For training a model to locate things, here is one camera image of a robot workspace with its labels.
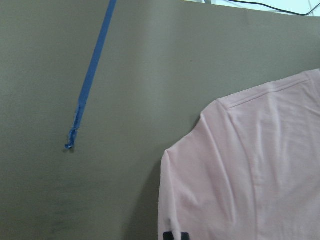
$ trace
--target black cable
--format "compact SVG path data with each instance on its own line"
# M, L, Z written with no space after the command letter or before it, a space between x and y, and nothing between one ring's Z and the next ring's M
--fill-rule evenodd
M312 13L317 7L320 6L320 3L315 6L310 12L308 13L305 13L305 14L301 14L301 13L297 13L297 12L293 12L293 11L287 11L287 10L283 10L283 9L279 9L279 8L276 8L276 7L273 7L273 6L269 6L269 5L266 5L264 3L260 3L260 2L250 2L250 1L238 1L238 0L225 0L225 1L228 1L228 2L234 2L234 3L239 3L239 4L255 4L255 5L261 5L261 6L264 6L264 7L267 7L267 8L270 8L270 9L273 9L273 10L277 10L279 12L283 12L283 13L287 13L287 14L294 14L294 15L299 15L299 16L307 16L309 15L310 13Z

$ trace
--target blue tape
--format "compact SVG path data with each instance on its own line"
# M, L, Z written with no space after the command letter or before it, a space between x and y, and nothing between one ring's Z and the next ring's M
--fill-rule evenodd
M89 97L92 83L95 78L95 74L96 74L97 67L99 64L100 56L101 56L102 50L104 48L105 40L106 40L107 33L109 30L111 18L112 18L112 15L113 15L113 12L114 12L114 9L116 6L116 2L117 2L117 0L110 0L108 8L106 10L103 24L101 27L101 31L100 31L98 40L96 42L93 55L92 55L91 63L90 63L88 72L86 73L85 80L82 85L82 90L81 90L81 93L80 93L80 96L78 99L78 106L75 111L73 126L72 126L72 128L69 132L69 135L68 135L69 141L68 141L68 144L66 144L64 146L66 149L71 149L75 146L75 141L76 141L76 137L77 137L77 133L78 133L77 130L80 128L80 123L81 123L82 117L84 115L85 107L87 104L87 100Z

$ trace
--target pink cloth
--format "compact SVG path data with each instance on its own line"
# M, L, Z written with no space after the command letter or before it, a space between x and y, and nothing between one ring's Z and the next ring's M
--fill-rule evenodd
M206 107L161 162L158 239L320 240L320 70Z

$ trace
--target white floor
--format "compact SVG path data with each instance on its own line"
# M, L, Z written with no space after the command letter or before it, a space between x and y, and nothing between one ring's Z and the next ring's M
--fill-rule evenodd
M235 3L227 0L183 0L189 2L197 3L211 3L215 5L229 6L235 8L247 8L260 11L269 11L281 14L287 14L279 11L272 10L268 7L264 7L256 4L245 4L245 3ZM299 14L306 14L310 12L317 4L320 3L320 0L243 0L247 2L256 2L266 4L278 9L287 10L290 12L295 12ZM320 6L317 7L308 17L320 17Z

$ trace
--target black object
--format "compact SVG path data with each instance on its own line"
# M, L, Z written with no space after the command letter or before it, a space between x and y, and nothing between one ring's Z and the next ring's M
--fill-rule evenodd
M163 240L175 240L174 235L172 234L172 231L166 231L163 233ZM181 240L190 240L189 233L182 232L181 233Z
M240 3L240 4L255 4L255 5L261 5L261 6L265 6L265 7L267 7L267 8L270 8L270 9L277 10L277 11L279 11L279 12L283 12L283 13L287 13L287 14L294 14L294 15L299 15L299 16L307 16L307 15L309 15L310 13L312 13L317 7L320 6L320 3L319 3L319 4L318 4L317 6L315 6L310 12L305 13L305 14L302 14L302 13L297 13L297 12L293 12L293 11L287 11L287 10L279 9L279 8L276 8L276 7L273 7L273 6L266 5L266 4L261 3L261 2L238 1L238 0L226 0L226 1L234 2L234 3Z

